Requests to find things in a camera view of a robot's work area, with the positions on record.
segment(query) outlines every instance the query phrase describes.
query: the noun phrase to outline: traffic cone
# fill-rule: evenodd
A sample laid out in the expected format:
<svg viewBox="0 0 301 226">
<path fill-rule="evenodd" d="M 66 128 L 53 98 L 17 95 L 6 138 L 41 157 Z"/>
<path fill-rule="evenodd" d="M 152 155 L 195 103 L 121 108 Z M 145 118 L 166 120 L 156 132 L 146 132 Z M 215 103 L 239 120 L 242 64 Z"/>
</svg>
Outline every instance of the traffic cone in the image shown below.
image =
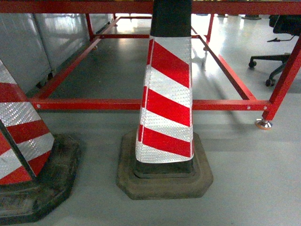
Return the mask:
<svg viewBox="0 0 301 226">
<path fill-rule="evenodd" d="M 0 90 L 0 225 L 36 221 L 68 197 L 78 144 L 52 136 L 1 60 Z"/>
<path fill-rule="evenodd" d="M 192 128 L 191 4 L 154 1 L 140 126 L 123 137 L 119 161 L 132 199 L 201 197 L 213 181 Z"/>
</svg>

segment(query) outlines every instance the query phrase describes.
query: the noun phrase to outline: white reflective stripe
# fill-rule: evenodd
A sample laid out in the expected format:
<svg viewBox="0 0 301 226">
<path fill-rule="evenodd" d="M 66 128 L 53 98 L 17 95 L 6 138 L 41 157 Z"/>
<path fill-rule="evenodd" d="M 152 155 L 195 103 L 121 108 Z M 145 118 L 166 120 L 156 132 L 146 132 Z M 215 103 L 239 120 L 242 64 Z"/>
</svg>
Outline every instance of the white reflective stripe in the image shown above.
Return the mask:
<svg viewBox="0 0 301 226">
<path fill-rule="evenodd" d="M 19 143 L 18 147 L 26 161 L 30 161 L 50 151 L 54 140 L 51 133 L 47 133 L 43 136 Z"/>
<path fill-rule="evenodd" d="M 164 152 L 142 144 L 136 140 L 136 159 L 144 163 L 170 163 L 191 160 L 192 157 L 184 157 L 178 154 Z"/>
<path fill-rule="evenodd" d="M 191 64 L 191 37 L 163 38 L 154 37 L 154 41 L 176 55 L 182 61 Z"/>
<path fill-rule="evenodd" d="M 151 90 L 185 107 L 192 106 L 192 88 L 181 85 L 153 67 L 146 71 L 146 77 L 149 76 L 145 81 L 148 81 L 146 86 Z"/>
<path fill-rule="evenodd" d="M 183 141 L 191 142 L 193 140 L 192 126 L 188 127 L 175 121 L 171 121 L 148 111 L 146 108 L 141 108 L 140 124 L 153 131 Z"/>
<path fill-rule="evenodd" d="M 145 77 L 144 77 L 144 86 L 146 87 L 150 86 L 151 70 L 152 67 L 150 65 L 147 65 L 145 70 Z"/>
<path fill-rule="evenodd" d="M 1 60 L 0 60 L 0 82 L 17 84 Z"/>
<path fill-rule="evenodd" d="M 0 155 L 0 179 L 14 172 L 21 165 L 12 149 Z"/>
<path fill-rule="evenodd" d="M 29 102 L 0 103 L 0 119 L 6 127 L 41 120 Z"/>
</svg>

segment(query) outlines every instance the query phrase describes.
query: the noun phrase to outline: polished floor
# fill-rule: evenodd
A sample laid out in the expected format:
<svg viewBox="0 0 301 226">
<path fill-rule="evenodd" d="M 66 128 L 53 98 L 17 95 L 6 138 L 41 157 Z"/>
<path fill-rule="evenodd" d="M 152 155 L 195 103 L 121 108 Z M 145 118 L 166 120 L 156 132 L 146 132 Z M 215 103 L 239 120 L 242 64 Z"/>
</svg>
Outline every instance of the polished floor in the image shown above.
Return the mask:
<svg viewBox="0 0 301 226">
<path fill-rule="evenodd" d="M 291 42 L 267 43 L 267 16 L 214 18 L 211 43 L 258 99 L 268 99 L 269 74 L 280 62 L 250 56 L 291 52 Z M 205 33 L 209 17 L 193 15 Z M 150 21 L 122 20 L 112 32 L 148 33 Z M 200 41 L 192 42 L 195 99 L 239 99 Z M 52 97 L 141 98 L 147 40 L 103 40 Z M 83 152 L 71 197 L 37 223 L 24 226 L 300 226 L 301 74 L 284 99 L 271 131 L 254 126 L 261 112 L 194 112 L 214 182 L 199 199 L 130 200 L 116 186 L 120 142 L 137 128 L 138 111 L 43 112 L 53 133 L 70 134 Z"/>
</svg>

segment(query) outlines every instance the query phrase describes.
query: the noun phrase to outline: black rubber base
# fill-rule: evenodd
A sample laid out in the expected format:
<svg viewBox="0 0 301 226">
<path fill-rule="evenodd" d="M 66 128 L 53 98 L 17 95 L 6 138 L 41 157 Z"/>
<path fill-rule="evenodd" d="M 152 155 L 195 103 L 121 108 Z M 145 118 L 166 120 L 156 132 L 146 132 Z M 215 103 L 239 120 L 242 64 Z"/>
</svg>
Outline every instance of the black rubber base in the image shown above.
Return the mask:
<svg viewBox="0 0 301 226">
<path fill-rule="evenodd" d="M 185 178 L 195 174 L 194 161 L 171 163 L 144 163 L 134 162 L 134 173 L 139 178 Z"/>
<path fill-rule="evenodd" d="M 55 136 L 52 153 L 36 182 L 0 186 L 0 225 L 35 222 L 66 200 L 79 156 L 75 140 Z"/>
<path fill-rule="evenodd" d="M 213 182 L 213 175 L 199 136 L 194 133 L 195 174 L 184 178 L 138 178 L 134 174 L 136 131 L 123 136 L 117 185 L 133 200 L 184 199 L 202 197 Z"/>
</svg>

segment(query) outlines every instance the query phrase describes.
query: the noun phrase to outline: red steel leg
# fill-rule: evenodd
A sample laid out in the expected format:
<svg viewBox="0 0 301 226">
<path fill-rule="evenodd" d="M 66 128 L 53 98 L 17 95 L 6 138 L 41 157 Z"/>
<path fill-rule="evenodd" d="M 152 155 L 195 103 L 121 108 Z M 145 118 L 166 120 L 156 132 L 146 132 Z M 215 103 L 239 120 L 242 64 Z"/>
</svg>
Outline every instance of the red steel leg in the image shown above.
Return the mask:
<svg viewBox="0 0 301 226">
<path fill-rule="evenodd" d="M 87 25 L 88 25 L 90 41 L 92 41 L 94 38 L 94 33 L 93 33 L 93 26 L 92 26 L 92 22 L 91 22 L 89 13 L 86 13 L 86 20 L 87 20 Z"/>
<path fill-rule="evenodd" d="M 290 58 L 288 59 L 285 69 L 283 70 L 280 79 L 275 87 L 275 90 L 269 99 L 272 103 L 269 111 L 263 112 L 264 120 L 273 120 L 278 108 L 280 107 L 286 93 L 288 92 L 293 80 L 295 79 L 301 67 L 301 37 L 299 37 Z"/>
<path fill-rule="evenodd" d="M 207 33 L 207 35 L 206 35 L 207 43 L 210 42 L 211 32 L 212 32 L 212 25 L 213 25 L 213 19 L 214 19 L 214 14 L 210 14 L 210 21 L 209 21 L 208 33 Z"/>
</svg>

